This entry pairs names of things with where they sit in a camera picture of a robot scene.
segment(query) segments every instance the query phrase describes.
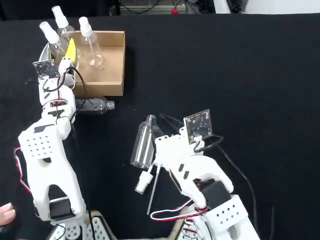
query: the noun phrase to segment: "wire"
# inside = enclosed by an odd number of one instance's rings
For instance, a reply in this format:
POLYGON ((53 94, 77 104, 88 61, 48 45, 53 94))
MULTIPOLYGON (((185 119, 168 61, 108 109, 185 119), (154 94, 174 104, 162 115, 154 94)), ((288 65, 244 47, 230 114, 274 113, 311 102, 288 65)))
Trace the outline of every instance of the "wire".
POLYGON ((183 209, 185 206, 187 206, 189 203, 191 203, 193 200, 189 200, 186 203, 184 203, 183 205, 177 207, 176 209, 165 209, 165 210, 159 210, 159 211, 154 211, 150 214, 150 218, 154 221, 158 221, 158 222, 168 222, 168 221, 175 221, 178 219, 187 219, 187 218, 192 218, 192 217, 196 217, 196 216, 200 216, 202 214, 204 214, 207 210, 208 207, 205 207, 203 209, 200 209, 198 207, 195 207, 194 209, 197 210, 198 212, 196 213, 188 213, 188 214, 182 214, 182 215, 177 215, 177 216, 171 216, 171 217, 163 217, 163 218, 156 218, 154 217, 155 215, 158 214, 162 214, 162 213, 166 213, 166 212, 177 212, 180 211, 181 209, 183 209))
POLYGON ((188 14, 187 0, 184 0, 185 14, 188 14))
POLYGON ((199 234, 198 234, 197 230, 193 230, 193 229, 190 229, 190 228, 187 228, 187 227, 182 228, 181 232, 185 237, 187 237, 187 239, 197 239, 199 237, 199 234), (191 237, 191 236, 187 235, 187 233, 186 233, 187 231, 188 232, 192 232, 194 234, 194 237, 191 237))
MULTIPOLYGON (((59 86, 59 80, 60 80, 60 78, 58 79, 58 81, 56 81, 57 87, 59 86)), ((58 99, 60 99, 60 89, 58 89, 58 99)))
POLYGON ((195 10, 195 8, 193 6, 195 6, 196 4, 193 2, 190 2, 189 0, 186 0, 186 2, 190 5, 191 9, 194 11, 195 14, 198 14, 198 12, 195 10))
POLYGON ((270 235, 269 240, 273 240, 275 235, 275 207, 271 208, 271 226, 270 226, 270 235))
POLYGON ((213 149, 214 147, 217 147, 223 140, 224 140, 224 137, 223 136, 219 136, 219 135, 213 135, 214 137, 217 137, 219 138, 217 141, 211 143, 210 145, 208 146, 204 146, 204 147, 201 147, 199 149, 196 149, 199 144, 200 144, 200 141, 198 141, 198 143, 194 146, 193 150, 195 153, 201 153, 202 151, 207 151, 207 150, 210 150, 210 149, 213 149))
POLYGON ((158 3, 160 2, 160 0, 157 0, 151 7, 149 7, 148 9, 145 9, 143 11, 132 11, 132 9, 130 9, 129 7, 123 5, 121 2, 120 2, 120 5, 124 8, 124 9, 127 9, 130 13, 132 14, 144 14, 148 11, 150 11, 151 9, 153 9, 155 6, 158 5, 158 3))
POLYGON ((223 148, 220 145, 217 145, 216 147, 220 150, 221 153, 223 153, 223 155, 229 161, 229 163, 240 173, 240 175, 244 178, 244 180, 246 181, 246 183, 249 186, 249 189, 250 189, 251 195, 252 195, 252 204, 253 204, 253 226, 254 226, 256 232, 259 235, 259 232, 258 232, 258 217, 257 217, 257 200, 256 200, 256 194, 255 194, 254 188, 252 187, 251 182, 246 177, 246 175, 231 160, 231 158, 227 155, 227 153, 223 150, 223 148))
POLYGON ((64 229, 64 231, 63 231, 63 234, 62 234, 59 238, 55 238, 55 240, 62 239, 62 237, 66 234, 66 228, 65 228, 64 226, 62 226, 62 225, 60 225, 60 224, 57 224, 57 226, 59 226, 59 227, 63 228, 63 229, 64 229))
POLYGON ((181 0, 178 0, 178 2, 175 4, 175 0, 172 0, 172 5, 174 6, 175 9, 178 7, 180 2, 181 0))
MULTIPOLYGON (((74 140, 74 144, 75 144, 75 148, 78 152, 78 155, 79 156, 82 156, 81 154, 81 148, 80 148, 80 145, 78 143, 78 138, 77 138, 77 133, 76 133, 76 129, 75 129, 75 126, 70 122, 71 124, 71 129, 72 129, 72 132, 73 132, 73 140, 74 140)), ((84 166, 81 167, 81 171, 82 171, 82 174, 85 172, 85 169, 84 169, 84 166)), ((91 214, 91 207, 90 207, 90 195, 88 194, 89 192, 89 188, 87 186, 87 184, 85 184, 85 181, 82 180, 83 182, 83 186, 85 188, 84 192, 85 192, 85 200, 86 200, 86 208, 87 208, 87 211, 88 211, 88 215, 89 215, 89 222, 90 222, 90 226, 91 226, 91 230, 92 230, 92 237, 93 237, 93 240, 96 240, 96 234, 95 234, 95 228, 94 228, 94 223, 93 223, 93 220, 92 220, 92 214, 91 214)))
POLYGON ((74 66, 69 66, 69 67, 65 70, 65 72, 63 73, 63 75, 62 75, 62 80, 61 80, 60 84, 59 84, 59 81, 60 81, 60 78, 61 78, 61 77, 58 79, 58 81, 57 81, 57 87, 56 87, 56 88, 54 88, 54 89, 49 89, 48 87, 45 88, 45 86, 46 86, 46 84, 47 84, 47 82, 48 82, 48 80, 49 80, 49 79, 47 79, 47 80, 44 82, 43 86, 42 86, 42 90, 43 90, 44 92, 47 92, 47 93, 52 93, 52 92, 58 90, 58 94, 59 94, 59 89, 60 89, 60 88, 62 87, 62 85, 65 83, 65 81, 66 81, 66 74, 67 74, 70 70, 74 70, 74 71, 79 75, 78 70, 77 70, 74 66))
POLYGON ((83 85, 83 90, 84 90, 84 99, 81 103, 81 105, 74 111, 74 113, 72 114, 71 116, 71 119, 70 121, 72 121, 72 119, 74 119, 75 115, 79 112, 79 110, 85 105, 87 99, 88 99, 88 92, 87 92, 87 87, 86 87, 86 84, 85 84, 85 81, 84 81, 84 78, 82 77, 82 75, 80 74, 80 72, 74 67, 74 66, 71 66, 71 67, 68 67, 67 69, 73 69, 76 74, 78 74, 81 82, 82 82, 82 85, 83 85))
POLYGON ((18 156, 17 156, 17 151, 18 151, 18 150, 21 150, 21 147, 16 147, 16 148, 13 150, 13 156, 14 156, 14 159, 15 159, 16 168, 17 168, 18 173, 19 173, 19 183, 23 186, 23 188, 24 188, 25 190, 27 190, 28 193, 32 194, 30 188, 28 187, 28 185, 25 184, 25 182, 22 180, 23 172, 22 172, 20 160, 19 160, 19 158, 18 158, 18 156))
POLYGON ((52 102, 65 102, 65 104, 68 104, 68 102, 66 100, 58 98, 58 99, 53 99, 53 100, 47 101, 45 104, 43 104, 42 109, 44 109, 47 104, 52 103, 52 102))
POLYGON ((58 112, 58 105, 55 105, 55 114, 56 114, 55 125, 58 125, 57 121, 58 121, 58 119, 61 118, 60 115, 59 115, 59 112, 58 112))
POLYGON ((209 225, 208 225, 207 221, 205 221, 204 224, 205 224, 206 227, 208 228, 208 232, 209 232, 209 234, 210 234, 210 239, 211 239, 211 240, 214 240, 213 237, 212 237, 212 234, 211 234, 211 231, 210 231, 210 228, 209 228, 209 225))
POLYGON ((75 86, 76 86, 76 78, 75 78, 75 76, 73 76, 73 75, 71 75, 72 76, 72 78, 73 78, 73 86, 72 86, 72 90, 75 88, 75 86))

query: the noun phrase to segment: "red cap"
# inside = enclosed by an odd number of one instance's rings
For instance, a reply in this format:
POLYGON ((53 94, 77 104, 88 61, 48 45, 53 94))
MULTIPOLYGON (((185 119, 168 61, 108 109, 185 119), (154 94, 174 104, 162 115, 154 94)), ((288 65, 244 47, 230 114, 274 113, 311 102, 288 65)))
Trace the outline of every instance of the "red cap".
POLYGON ((171 14, 178 14, 179 12, 178 12, 178 9, 176 9, 176 8, 173 8, 172 10, 171 10, 171 14))

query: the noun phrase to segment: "circuit board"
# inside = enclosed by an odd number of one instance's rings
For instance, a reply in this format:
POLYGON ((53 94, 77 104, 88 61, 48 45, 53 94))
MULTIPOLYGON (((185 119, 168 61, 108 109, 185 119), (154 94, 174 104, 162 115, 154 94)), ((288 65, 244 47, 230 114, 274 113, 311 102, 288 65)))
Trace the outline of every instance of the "circuit board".
POLYGON ((59 70, 54 59, 32 63, 40 80, 59 78, 59 70))
POLYGON ((187 130, 189 144, 195 143, 195 137, 207 139, 213 136, 210 110, 204 110, 183 119, 187 130))

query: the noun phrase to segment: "black cable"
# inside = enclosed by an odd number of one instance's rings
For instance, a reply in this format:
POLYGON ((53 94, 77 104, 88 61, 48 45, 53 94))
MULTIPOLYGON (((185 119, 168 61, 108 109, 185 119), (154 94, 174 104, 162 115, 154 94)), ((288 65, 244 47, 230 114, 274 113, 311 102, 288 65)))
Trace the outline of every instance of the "black cable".
POLYGON ((56 113, 55 125, 57 125, 57 120, 60 118, 59 112, 58 112, 58 104, 55 105, 55 113, 56 113))
POLYGON ((273 240, 275 235, 275 207, 271 208, 271 225, 270 225, 270 235, 269 240, 273 240))
POLYGON ((240 168, 237 167, 237 165, 231 160, 231 158, 227 155, 227 153, 223 150, 223 148, 220 145, 216 146, 221 153, 223 153, 223 155, 225 156, 225 158, 229 161, 229 163, 240 173, 240 175, 244 178, 244 180, 246 181, 246 183, 249 186, 249 189, 251 191, 251 195, 252 195, 252 204, 253 204, 253 226, 256 230, 256 232, 259 235, 259 231, 258 231, 258 219, 257 219, 257 200, 256 200, 256 194, 254 191, 254 188, 251 185, 251 182, 249 181, 249 179, 246 177, 246 175, 240 170, 240 168))
POLYGON ((199 144, 200 144, 200 142, 198 142, 198 144, 196 144, 195 146, 194 146, 194 152, 195 153, 201 153, 202 151, 207 151, 207 150, 210 150, 210 149, 213 149, 214 147, 217 147, 223 140, 224 140, 224 137, 223 136, 218 136, 218 135, 213 135, 214 137, 218 137, 219 139, 217 140, 217 141, 215 141, 215 142, 212 142, 210 145, 208 145, 208 146, 204 146, 204 147, 201 147, 201 148, 199 148, 199 149, 196 149, 198 146, 199 146, 199 144))
POLYGON ((65 71, 65 72, 63 73, 63 75, 62 75, 62 81, 61 81, 61 83, 60 83, 56 88, 54 88, 54 89, 49 89, 48 87, 45 88, 45 85, 47 84, 47 82, 48 82, 48 80, 49 80, 49 79, 47 79, 47 80, 44 82, 43 86, 42 86, 42 90, 43 90, 44 92, 48 92, 48 93, 52 93, 52 92, 54 92, 54 91, 59 90, 59 89, 62 87, 62 85, 65 83, 66 74, 67 74, 67 72, 70 70, 70 68, 73 68, 73 67, 68 67, 68 68, 66 69, 66 71, 65 71))
POLYGON ((174 6, 174 8, 176 9, 179 5, 179 3, 181 2, 181 0, 179 0, 176 4, 175 4, 175 0, 172 0, 172 5, 174 6))
POLYGON ((66 228, 65 228, 64 226, 62 226, 62 225, 60 225, 60 224, 57 224, 57 226, 59 226, 59 227, 63 228, 63 229, 64 229, 64 231, 63 231, 63 234, 62 234, 59 238, 56 238, 55 240, 62 239, 62 237, 66 234, 66 228))
POLYGON ((86 103, 86 101, 88 99, 88 92, 87 92, 87 87, 86 87, 85 81, 84 81, 83 77, 81 76, 80 72, 74 66, 71 66, 71 67, 68 67, 68 68, 73 69, 76 72, 76 74, 78 74, 78 76, 79 76, 79 78, 80 78, 80 80, 82 82, 83 90, 84 90, 84 99, 83 99, 81 105, 72 114, 71 119, 70 119, 72 121, 72 119, 74 119, 75 115, 79 112, 79 110, 85 105, 85 103, 86 103))
MULTIPOLYGON (((84 99, 83 99, 81 105, 74 111, 74 113, 72 114, 71 118, 69 119, 70 125, 71 125, 71 129, 72 129, 72 133, 73 133, 73 138, 74 138, 75 147, 76 147, 76 149, 77 149, 77 151, 78 151, 79 156, 82 156, 82 154, 81 154, 81 149, 80 149, 80 145, 79 145, 79 143, 78 143, 78 138, 77 138, 76 129, 75 129, 73 123, 72 123, 72 120, 73 120, 73 118, 75 117, 75 115, 77 114, 77 112, 78 112, 78 111, 84 106, 84 104, 86 103, 86 100, 88 99, 88 92, 87 92, 86 84, 85 84, 85 81, 84 81, 82 75, 80 74, 80 72, 79 72, 74 66, 68 67, 67 70, 64 72, 63 78, 62 78, 62 83, 65 82, 65 77, 66 77, 65 73, 68 72, 68 70, 70 70, 70 69, 73 69, 73 70, 78 74, 79 78, 81 79, 81 82, 82 82, 82 85, 83 85, 83 89, 84 89, 84 94, 85 94, 84 99)), ((56 106, 56 110, 57 110, 57 119, 59 119, 60 116, 58 116, 58 106, 56 106)), ((86 184, 83 184, 83 185, 84 185, 84 187, 86 188, 86 189, 85 189, 85 192, 88 193, 88 186, 87 186, 86 184)), ((95 228, 94 228, 94 224, 93 224, 93 220, 92 220, 92 214, 91 214, 91 208, 90 208, 89 195, 87 195, 87 197, 86 197, 86 208, 87 208, 87 210, 88 210, 89 222, 90 222, 90 226, 91 226, 91 230, 92 230, 93 240, 96 240, 95 228)))
POLYGON ((155 6, 157 6, 160 1, 161 1, 161 0, 157 0, 150 8, 145 9, 145 10, 143 10, 143 11, 133 11, 133 10, 130 9, 129 7, 123 5, 121 2, 120 2, 120 5, 121 5, 124 9, 127 9, 127 10, 128 10, 130 13, 132 13, 132 14, 144 14, 144 13, 150 11, 151 9, 153 9, 155 6))
POLYGON ((194 4, 193 2, 186 0, 186 2, 190 5, 191 9, 194 11, 195 14, 198 14, 198 12, 194 9, 193 6, 195 6, 196 4, 194 4))
POLYGON ((204 224, 205 224, 205 225, 206 225, 206 227, 208 228, 208 231, 209 231, 209 234, 210 234, 210 239, 211 239, 211 240, 214 240, 214 239, 213 239, 213 237, 212 237, 212 234, 211 234, 210 228, 209 228, 209 226, 208 226, 208 223, 205 221, 205 222, 204 222, 204 224))
POLYGON ((184 0, 185 14, 188 14, 187 0, 184 0))
MULTIPOLYGON (((73 139, 74 139, 75 148, 77 149, 79 157, 81 157, 82 153, 81 153, 80 145, 78 143, 76 129, 75 129, 75 126, 72 123, 71 123, 71 129, 72 129, 72 133, 73 133, 73 139)), ((86 170, 86 168, 82 166, 82 174, 85 172, 85 170, 86 170)), ((95 228, 94 228, 94 223, 93 223, 92 215, 91 215, 90 195, 88 194, 89 188, 88 188, 88 186, 86 184, 85 179, 83 179, 82 182, 83 182, 83 186, 85 188, 85 190, 84 190, 85 198, 86 198, 85 202, 86 202, 86 209, 88 210, 89 222, 90 222, 91 231, 92 231, 92 237, 93 237, 93 240, 96 240, 95 228)))

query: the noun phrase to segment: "red and white wire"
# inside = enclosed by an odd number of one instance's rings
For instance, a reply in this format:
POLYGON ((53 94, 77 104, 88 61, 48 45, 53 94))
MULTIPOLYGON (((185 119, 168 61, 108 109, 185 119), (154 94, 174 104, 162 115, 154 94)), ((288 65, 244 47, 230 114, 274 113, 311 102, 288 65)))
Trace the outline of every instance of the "red and white wire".
POLYGON ((182 228, 181 232, 188 239, 197 239, 199 237, 198 231, 197 230, 193 230, 191 228, 184 227, 184 228, 182 228), (193 236, 188 235, 187 232, 191 232, 193 234, 193 236))
POLYGON ((58 99, 53 99, 53 100, 47 101, 45 104, 43 104, 42 109, 44 109, 47 104, 54 103, 54 102, 65 102, 66 104, 68 104, 68 102, 66 100, 58 98, 58 99))
POLYGON ((21 168, 21 164, 20 164, 20 160, 17 156, 17 151, 18 150, 21 150, 21 147, 16 147, 14 150, 13 150, 13 156, 14 156, 14 159, 15 159, 15 165, 16 165, 16 168, 19 172, 19 182, 20 184, 24 187, 24 189, 26 189, 30 194, 31 193, 31 190, 30 188, 28 187, 27 184, 25 184, 25 182, 22 180, 22 177, 23 177, 23 173, 22 173, 22 168, 21 168))
POLYGON ((177 207, 176 209, 165 209, 165 210, 160 210, 160 211, 154 211, 154 212, 152 212, 150 214, 150 218, 152 220, 158 221, 158 222, 168 222, 168 221, 175 221, 175 220, 178 220, 178 219, 187 219, 187 218, 196 217, 196 216, 204 214, 208 210, 207 207, 205 207, 203 209, 195 208, 195 209, 197 209, 198 212, 182 214, 182 215, 177 215, 177 216, 171 216, 171 217, 163 217, 163 218, 154 217, 155 215, 166 213, 166 212, 177 212, 177 211, 180 211, 181 209, 183 209, 185 206, 187 206, 191 202, 192 202, 192 200, 190 199, 189 201, 187 201, 183 205, 177 207))

